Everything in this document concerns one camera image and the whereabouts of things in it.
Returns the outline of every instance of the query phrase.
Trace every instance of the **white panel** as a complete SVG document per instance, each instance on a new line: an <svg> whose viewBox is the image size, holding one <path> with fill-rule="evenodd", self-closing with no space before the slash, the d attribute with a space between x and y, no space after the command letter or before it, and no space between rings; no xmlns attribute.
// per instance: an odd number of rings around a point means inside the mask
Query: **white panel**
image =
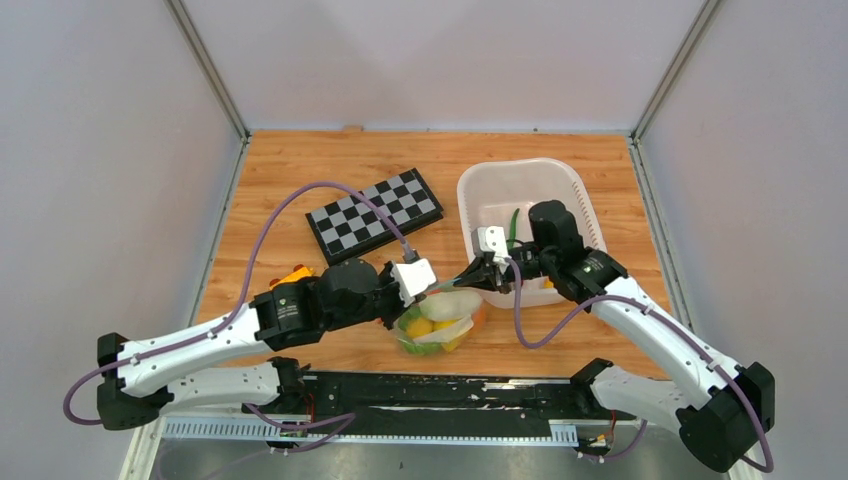
<svg viewBox="0 0 848 480"><path fill-rule="evenodd" d="M845 478L846 24L726 2L645 139L696 329L777 378L774 479Z"/></svg>
<svg viewBox="0 0 848 480"><path fill-rule="evenodd" d="M187 325L238 141L162 2L0 11L0 477L112 480L129 433L62 397L98 336Z"/></svg>
<svg viewBox="0 0 848 480"><path fill-rule="evenodd" d="M701 0L189 0L252 128L629 129Z"/></svg>

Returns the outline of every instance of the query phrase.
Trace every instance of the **white plastic basket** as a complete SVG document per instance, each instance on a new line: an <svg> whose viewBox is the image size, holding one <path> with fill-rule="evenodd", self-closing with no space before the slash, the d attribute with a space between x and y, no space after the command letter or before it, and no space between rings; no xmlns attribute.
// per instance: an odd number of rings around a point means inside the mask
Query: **white plastic basket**
<svg viewBox="0 0 848 480"><path fill-rule="evenodd" d="M465 253L474 259L471 232L477 227L499 225L509 234L515 209L520 209L516 222L516 239L532 240L530 207L545 200L560 200L574 214L577 230L583 242L606 251L598 217L589 201L583 181L573 168L552 158L531 158L508 162L488 162L474 165L459 178L456 187L459 218ZM545 278L524 282L521 306L549 305L565 300L555 289L545 288ZM483 299L497 308L512 308L514 294L481 292Z"/></svg>

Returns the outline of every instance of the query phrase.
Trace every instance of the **wooden table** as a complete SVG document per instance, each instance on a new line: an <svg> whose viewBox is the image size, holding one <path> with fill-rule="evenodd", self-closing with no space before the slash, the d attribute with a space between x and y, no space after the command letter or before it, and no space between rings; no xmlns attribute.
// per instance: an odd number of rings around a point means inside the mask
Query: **wooden table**
<svg viewBox="0 0 848 480"><path fill-rule="evenodd" d="M479 162L551 157L571 165L586 185L609 253L657 302L668 306L642 200L623 137L608 135L392 132L258 132L244 166L198 319L233 308L252 245L271 210L295 189L317 180L365 188L417 167L445 208L445 218L409 235L440 279L467 266L457 210L460 175ZM344 196L316 189L293 202L272 228L251 279L250 297L296 264L326 266L304 214ZM363 258L375 266L400 260L393 242ZM525 336L541 338L569 311L562 303L523 310ZM511 310L488 308L486 327L450 354L410 356L376 323L324 335L320 343L285 350L324 370L569 376L595 357L640 375L663 373L627 338L586 314L547 346L527 350L515 338ZM264 357L233 365L259 363Z"/></svg>

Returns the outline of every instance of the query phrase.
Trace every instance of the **gray floor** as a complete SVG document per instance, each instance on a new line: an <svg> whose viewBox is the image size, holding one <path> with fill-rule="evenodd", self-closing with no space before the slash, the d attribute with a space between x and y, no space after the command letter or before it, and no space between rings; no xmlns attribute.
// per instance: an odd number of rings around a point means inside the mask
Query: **gray floor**
<svg viewBox="0 0 848 480"><path fill-rule="evenodd" d="M619 427L618 447L624 447L634 433L634 428ZM165 452L161 455L161 471L167 480L199 480L260 450L266 448L257 442L165 441L160 448L160 452ZM151 478L156 479L155 472ZM259 454L215 478L715 480L727 477L698 463L673 434L651 428L629 457L604 465L578 460L573 450L555 447L333 444L289 457Z"/></svg>

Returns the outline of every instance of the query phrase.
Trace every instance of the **robotic arm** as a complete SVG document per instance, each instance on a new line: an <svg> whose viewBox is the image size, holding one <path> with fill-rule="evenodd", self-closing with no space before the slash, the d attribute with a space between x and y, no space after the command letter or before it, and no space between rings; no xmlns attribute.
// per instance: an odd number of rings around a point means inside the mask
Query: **robotic arm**
<svg viewBox="0 0 848 480"><path fill-rule="evenodd" d="M558 201L530 209L533 241L507 249L501 227L473 237L477 256L455 286L509 293L520 279L547 276L565 298L579 303L645 351L673 382L627 373L596 359L572 377L601 407L637 415L679 432L702 463L727 471L757 441L738 391L763 431L774 422L774 378L758 363L743 368L682 327L657 306L607 253L584 247L574 217ZM436 285L426 259L389 262L378 275L362 260L327 269L320 277L281 283L245 304L225 328L226 317L158 338L130 341L116 333L98 340L103 373L97 390L100 419L108 430L149 423L162 414L222 403L248 403L266 412L293 411L304 392L294 359L274 358L246 368L209 368L245 355L318 342L324 332L381 319L390 327ZM176 348L186 339L208 339ZM174 349L156 356L145 352ZM724 372L730 372L733 378Z"/></svg>

